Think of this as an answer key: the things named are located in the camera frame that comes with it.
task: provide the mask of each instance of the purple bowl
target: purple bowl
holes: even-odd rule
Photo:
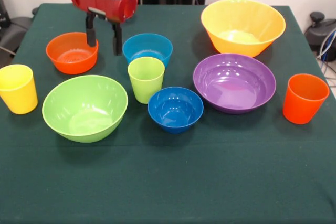
[[[242,114],[268,102],[276,80],[260,61],[244,55],[219,54],[202,60],[194,71],[194,84],[214,108]]]

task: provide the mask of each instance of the large yellow bowl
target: large yellow bowl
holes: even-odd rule
[[[202,12],[201,21],[215,48],[255,57],[285,31],[283,16],[254,0],[219,0]]]

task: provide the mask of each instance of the light green cup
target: light green cup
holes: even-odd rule
[[[104,76],[79,76],[47,95],[42,115],[61,136],[80,143],[107,137],[121,122],[128,105],[123,86]]]
[[[138,102],[148,104],[152,95],[162,88],[164,64],[153,57],[141,57],[128,65],[133,92]]]

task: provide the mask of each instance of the green tablecloth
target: green tablecloth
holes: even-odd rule
[[[201,25],[203,8],[139,6],[123,24],[123,41],[147,32],[172,41],[164,87],[194,89],[194,67],[216,53]],[[243,115],[205,104],[200,121],[179,135],[162,131],[136,102],[127,62],[113,55],[111,27],[96,20],[99,59],[86,74],[119,81],[129,106],[110,136],[79,144],[48,128],[41,105],[72,77],[54,68],[46,45],[84,31],[85,14],[71,4],[43,4],[14,60],[33,69],[39,105],[14,115],[0,103],[0,223],[335,223],[336,102],[331,94],[307,125],[282,116],[289,77],[322,74],[290,8],[277,9],[286,31],[257,57],[277,79],[271,101]]]

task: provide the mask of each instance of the green bowl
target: green bowl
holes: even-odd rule
[[[44,121],[61,136],[80,143],[107,137],[128,105],[123,86],[104,76],[79,76],[57,85],[42,106]]]

